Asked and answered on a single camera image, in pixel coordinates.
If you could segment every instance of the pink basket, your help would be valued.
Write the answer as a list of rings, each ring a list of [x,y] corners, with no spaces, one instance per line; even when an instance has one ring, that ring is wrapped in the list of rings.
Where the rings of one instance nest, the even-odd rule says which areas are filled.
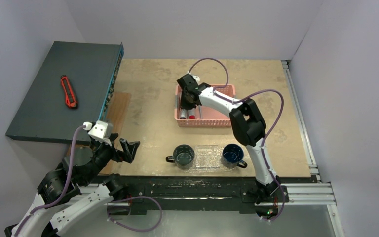
[[[177,85],[175,89],[176,104],[174,109],[174,117],[179,127],[231,127],[230,119],[227,116],[207,106],[197,106],[195,109],[195,119],[179,119],[181,91],[181,88]],[[236,94],[234,85],[230,84],[228,84],[225,88],[217,89],[217,91],[230,97],[234,97]]]

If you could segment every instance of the wooden board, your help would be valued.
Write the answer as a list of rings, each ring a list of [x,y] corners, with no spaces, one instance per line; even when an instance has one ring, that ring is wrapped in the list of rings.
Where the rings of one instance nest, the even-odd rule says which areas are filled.
[[[196,60],[124,59],[115,89],[133,94],[121,136],[128,141],[141,141],[132,164],[115,163],[112,172],[121,175],[183,175],[183,176],[254,176],[252,162],[246,169],[232,172],[183,173],[173,163],[166,163],[180,144],[190,146],[237,143],[231,128],[183,128],[173,118],[176,80]],[[296,112],[291,101],[286,77],[280,61],[223,60],[229,71],[229,83],[235,85],[236,97],[274,88],[285,99],[279,124],[267,140],[270,157],[278,175],[309,177],[310,172],[300,135]],[[192,71],[201,82],[224,84],[226,75],[219,64],[203,61]],[[278,95],[265,93],[253,97],[269,129],[280,107]]]
[[[121,137],[121,131],[127,114],[127,108],[130,104],[131,94],[124,92],[114,92],[108,107],[106,119],[113,124],[112,133],[118,133]],[[115,141],[115,146],[119,146],[118,139]],[[67,155],[70,155],[71,147],[68,149]],[[111,174],[111,168],[114,161],[110,160],[108,164],[101,170],[100,174]]]

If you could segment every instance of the mug handle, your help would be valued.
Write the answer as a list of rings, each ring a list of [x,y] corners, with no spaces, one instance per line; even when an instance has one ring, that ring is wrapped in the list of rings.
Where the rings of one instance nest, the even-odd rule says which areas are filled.
[[[244,162],[243,160],[241,160],[238,164],[237,164],[238,167],[242,168],[242,169],[245,169],[246,167],[248,167],[248,164],[246,162]]]
[[[169,162],[169,163],[175,163],[175,159],[173,156],[167,156],[166,157],[166,162]]]

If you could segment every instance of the mug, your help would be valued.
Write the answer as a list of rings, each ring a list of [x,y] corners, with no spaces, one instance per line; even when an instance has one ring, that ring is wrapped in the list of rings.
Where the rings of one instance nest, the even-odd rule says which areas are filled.
[[[188,145],[179,145],[173,155],[166,157],[166,162],[175,163],[180,169],[189,169],[194,162],[194,149]]]
[[[240,168],[248,167],[248,164],[243,160],[243,150],[236,144],[229,144],[223,148],[222,164],[227,168]]]

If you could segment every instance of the white wall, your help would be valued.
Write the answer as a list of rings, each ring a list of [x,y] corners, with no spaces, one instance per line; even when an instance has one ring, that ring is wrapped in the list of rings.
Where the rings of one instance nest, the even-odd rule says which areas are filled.
[[[347,236],[379,236],[379,1],[325,0],[290,67]]]
[[[323,0],[66,0],[87,42],[127,58],[291,59]]]
[[[5,137],[54,40],[83,41],[63,0],[0,0],[0,236],[20,221],[67,148]]]

